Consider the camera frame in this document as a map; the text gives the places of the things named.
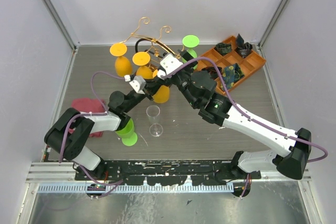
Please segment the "green goblet front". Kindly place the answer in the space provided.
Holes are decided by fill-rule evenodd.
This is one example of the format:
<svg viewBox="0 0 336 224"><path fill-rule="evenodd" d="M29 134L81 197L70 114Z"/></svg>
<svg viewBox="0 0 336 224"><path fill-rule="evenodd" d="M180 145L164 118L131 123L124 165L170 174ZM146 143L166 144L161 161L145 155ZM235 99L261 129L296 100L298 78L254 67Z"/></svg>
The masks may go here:
<svg viewBox="0 0 336 224"><path fill-rule="evenodd" d="M129 119L123 129L116 131L116 134L121 138L121 141L125 146L133 146L138 140L138 136L134 131L134 122L132 119Z"/></svg>

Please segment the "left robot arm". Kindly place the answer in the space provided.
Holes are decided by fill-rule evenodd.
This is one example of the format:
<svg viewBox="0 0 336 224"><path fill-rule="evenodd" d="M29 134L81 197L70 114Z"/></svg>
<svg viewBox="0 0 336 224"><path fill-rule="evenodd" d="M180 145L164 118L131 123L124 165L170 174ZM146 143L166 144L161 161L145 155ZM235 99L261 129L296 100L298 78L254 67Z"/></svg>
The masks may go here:
<svg viewBox="0 0 336 224"><path fill-rule="evenodd" d="M121 91L111 93L105 112L80 112L68 108L58 121L49 129L44 142L66 159L83 166L93 180L105 174L102 158L86 147L90 134L96 132L115 132L126 146L134 145L138 136L133 120L127 115L142 100L153 99L165 80L155 77L145 80L141 76L131 77L132 90L128 94Z"/></svg>

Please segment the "green goblet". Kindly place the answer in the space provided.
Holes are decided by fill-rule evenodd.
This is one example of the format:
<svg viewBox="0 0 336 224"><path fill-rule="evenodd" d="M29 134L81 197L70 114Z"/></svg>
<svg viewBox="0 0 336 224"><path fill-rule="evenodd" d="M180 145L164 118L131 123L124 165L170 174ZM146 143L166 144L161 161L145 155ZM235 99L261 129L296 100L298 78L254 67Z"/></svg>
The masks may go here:
<svg viewBox="0 0 336 224"><path fill-rule="evenodd" d="M121 141L125 146L133 146L138 140L138 136L134 131L134 122L132 119L129 119L123 129L116 131L116 134L121 138Z"/></svg>
<svg viewBox="0 0 336 224"><path fill-rule="evenodd" d="M187 52L193 57L196 58L197 57L197 53L195 51L195 47L198 46L198 44L200 43L199 38L196 35L186 35L183 39L182 39L182 44L185 48L187 48Z"/></svg>

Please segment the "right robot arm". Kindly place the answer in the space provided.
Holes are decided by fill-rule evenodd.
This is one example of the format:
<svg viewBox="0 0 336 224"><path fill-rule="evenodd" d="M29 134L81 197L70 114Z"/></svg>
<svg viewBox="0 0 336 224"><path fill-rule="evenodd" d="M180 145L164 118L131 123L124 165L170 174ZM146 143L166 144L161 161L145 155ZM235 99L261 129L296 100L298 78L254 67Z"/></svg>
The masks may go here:
<svg viewBox="0 0 336 224"><path fill-rule="evenodd" d="M191 71L191 65L167 54L160 61L157 77L176 85L206 122L239 131L270 148L253 153L236 152L230 166L233 177L241 179L259 170L277 170L291 179L303 178L311 152L309 130L295 131L264 120L217 93L217 83L207 71Z"/></svg>

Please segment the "orange goblet front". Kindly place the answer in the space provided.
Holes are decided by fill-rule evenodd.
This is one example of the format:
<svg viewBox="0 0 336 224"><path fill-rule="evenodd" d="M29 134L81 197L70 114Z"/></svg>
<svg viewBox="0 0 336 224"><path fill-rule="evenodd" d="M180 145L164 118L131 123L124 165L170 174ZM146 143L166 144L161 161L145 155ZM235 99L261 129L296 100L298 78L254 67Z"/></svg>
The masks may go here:
<svg viewBox="0 0 336 224"><path fill-rule="evenodd" d="M162 104L166 103L170 98L170 88L168 86L162 85L159 90L153 96L155 103Z"/></svg>

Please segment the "orange goblet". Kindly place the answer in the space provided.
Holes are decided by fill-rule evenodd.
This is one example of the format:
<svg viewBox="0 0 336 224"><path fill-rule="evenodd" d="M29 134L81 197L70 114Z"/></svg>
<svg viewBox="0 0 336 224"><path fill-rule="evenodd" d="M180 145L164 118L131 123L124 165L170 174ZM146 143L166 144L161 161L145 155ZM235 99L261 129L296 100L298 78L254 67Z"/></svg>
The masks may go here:
<svg viewBox="0 0 336 224"><path fill-rule="evenodd" d="M151 57L147 52L136 52L132 61L135 65L138 66L136 71L137 76L142 76L144 79L152 79L153 71L149 68L148 64L150 63Z"/></svg>
<svg viewBox="0 0 336 224"><path fill-rule="evenodd" d="M110 53L115 60L115 71L118 76L124 77L125 75L130 75L132 73L132 65L130 60L125 56L127 53L127 46L124 43L115 43L110 47Z"/></svg>
<svg viewBox="0 0 336 224"><path fill-rule="evenodd" d="M153 96L155 103L162 104L166 103L170 98L170 88L168 86L162 85L159 90Z"/></svg>

